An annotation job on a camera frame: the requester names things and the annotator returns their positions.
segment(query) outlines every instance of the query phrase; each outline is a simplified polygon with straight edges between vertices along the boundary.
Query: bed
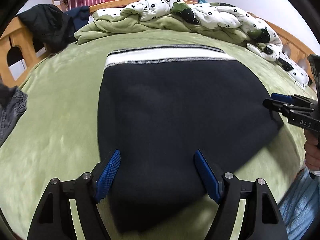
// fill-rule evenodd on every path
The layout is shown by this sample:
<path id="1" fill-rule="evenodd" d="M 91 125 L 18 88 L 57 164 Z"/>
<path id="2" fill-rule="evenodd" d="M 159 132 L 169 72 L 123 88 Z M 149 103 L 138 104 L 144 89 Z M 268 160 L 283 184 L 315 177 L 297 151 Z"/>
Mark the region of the bed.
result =
<path id="1" fill-rule="evenodd" d="M 92 6 L 90 11 L 125 6 L 133 1 L 137 0 L 111 1 Z M 4 39 L 17 31 L 8 32 Z M 292 40 L 284 32 L 282 37 L 287 37 L 290 42 Z M 25 80 L 12 82 L 9 74 L 3 74 L 6 72 L 2 65 L 0 74 L 3 82 L 9 86 L 20 85 L 22 91 L 28 94 L 27 111 L 0 148 L 0 206 L 18 236 L 27 239 L 34 211 L 50 179 L 75 179 L 83 172 L 91 171 L 100 161 L 97 103 L 107 54 L 122 48 L 186 43 L 224 50 L 253 71 L 269 93 L 300 94 L 316 99 L 310 87 L 300 89 L 282 68 L 244 47 L 197 33 L 172 30 L 154 29 L 117 34 L 82 45 L 72 43 L 59 54 L 43 59 L 35 66 L 29 65 L 29 73 L 24 74 L 27 76 Z M 308 53 L 305 48 L 298 49 L 305 53 L 301 53 L 301 57 Z M 302 129 L 288 125 L 284 120 L 279 135 L 237 171 L 236 176 L 251 181 L 264 178 L 279 202 L 303 163 L 304 141 Z M 217 205 L 204 196 L 175 217 L 143 234 L 132 232 L 123 235 L 113 224 L 107 199 L 100 202 L 98 209 L 113 240 L 200 240 L 204 239 L 212 223 Z M 71 210 L 77 238 L 83 240 L 74 201 L 71 201 Z M 243 212 L 244 202 L 241 201 L 231 239 L 237 239 L 239 235 Z"/>
<path id="2" fill-rule="evenodd" d="M 129 3 L 136 1 L 138 0 L 114 0 L 93 5 L 90 7 L 90 13 L 94 13 L 95 11 L 102 8 L 124 7 Z M 186 0 L 185 2 L 187 4 L 195 3 L 194 1 L 188 0 Z M 302 41 L 294 37 L 292 34 L 271 22 L 266 22 L 270 25 L 270 27 L 272 27 L 276 31 L 282 43 L 290 47 L 291 59 L 294 62 L 298 63 L 300 59 L 307 58 L 310 54 L 314 54 L 314 52 L 310 48 L 308 48 Z M 26 26 L 19 20 L 18 17 L 13 18 L 13 20 L 9 23 L 7 29 L 0 37 L 0 78 L 2 79 L 3 83 L 9 87 L 15 85 L 19 86 L 25 80 L 31 68 L 50 54 L 50 48 L 48 48 L 46 44 L 44 44 L 45 53 L 38 56 L 35 51 L 32 38 L 32 33 L 28 30 L 28 28 L 26 28 Z M 12 76 L 7 63 L 7 54 L 9 50 L 15 46 L 19 47 L 19 49 L 21 50 L 22 56 L 25 59 L 27 67 L 26 70 L 21 74 L 21 76 L 19 76 L 17 80 L 15 80 Z M 314 80 L 311 72 L 311 67 L 308 61 L 307 64 L 308 69 L 306 72 L 310 76 L 310 78 Z"/>

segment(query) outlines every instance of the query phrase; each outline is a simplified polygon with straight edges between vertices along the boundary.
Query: light blue sheet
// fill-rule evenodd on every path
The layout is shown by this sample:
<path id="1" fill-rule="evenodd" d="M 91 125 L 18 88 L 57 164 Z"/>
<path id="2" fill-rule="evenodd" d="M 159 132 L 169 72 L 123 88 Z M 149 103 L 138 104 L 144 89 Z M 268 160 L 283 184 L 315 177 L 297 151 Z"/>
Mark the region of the light blue sheet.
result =
<path id="1" fill-rule="evenodd" d="M 279 204 L 289 240 L 299 240 L 307 231 L 320 207 L 320 180 L 311 179 L 305 168 L 297 176 Z"/>

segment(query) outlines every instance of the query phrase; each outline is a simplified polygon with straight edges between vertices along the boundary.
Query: white duvet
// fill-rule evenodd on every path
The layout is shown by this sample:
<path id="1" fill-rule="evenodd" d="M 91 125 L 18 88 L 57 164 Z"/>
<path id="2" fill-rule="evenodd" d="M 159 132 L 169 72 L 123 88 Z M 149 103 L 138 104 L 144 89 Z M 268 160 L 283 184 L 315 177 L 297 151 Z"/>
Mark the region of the white duvet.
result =
<path id="1" fill-rule="evenodd" d="M 282 51 L 282 42 L 277 33 L 262 19 L 254 18 L 241 8 L 228 4 L 202 3 L 187 5 L 183 0 L 141 0 L 124 8 L 99 9 L 94 18 L 103 15 L 121 16 L 124 9 L 139 14 L 141 22 L 149 21 L 168 14 L 180 16 L 188 23 L 202 25 L 214 30 L 218 26 L 236 29 L 246 33 L 247 48 L 260 57 L 274 62 Z"/>

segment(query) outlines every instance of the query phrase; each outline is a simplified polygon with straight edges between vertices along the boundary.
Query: crumpled blanket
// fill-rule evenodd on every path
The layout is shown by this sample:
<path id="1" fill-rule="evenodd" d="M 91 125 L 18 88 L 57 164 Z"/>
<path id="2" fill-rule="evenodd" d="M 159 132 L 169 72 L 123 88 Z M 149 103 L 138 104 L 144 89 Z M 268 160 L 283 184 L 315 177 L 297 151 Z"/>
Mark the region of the crumpled blanket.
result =
<path id="1" fill-rule="evenodd" d="M 311 179 L 304 168 L 279 203 L 289 240 L 299 240 L 307 231 L 319 210 L 319 196 L 319 178 Z"/>
<path id="2" fill-rule="evenodd" d="M 124 8 L 99 9 L 93 18 L 92 23 L 75 33 L 78 44 L 116 33 L 156 28 L 197 32 L 234 44 L 246 44 L 250 51 L 268 61 L 276 61 L 282 51 L 279 36 L 265 21 L 230 4 L 187 5 L 183 0 L 141 0 Z"/>
<path id="3" fill-rule="evenodd" d="M 27 94 L 17 86 L 9 88 L 0 83 L 0 146 L 27 109 Z"/>
<path id="4" fill-rule="evenodd" d="M 277 63 L 288 73 L 299 87 L 305 90 L 309 83 L 309 76 L 303 68 L 283 52 L 281 52 Z"/>

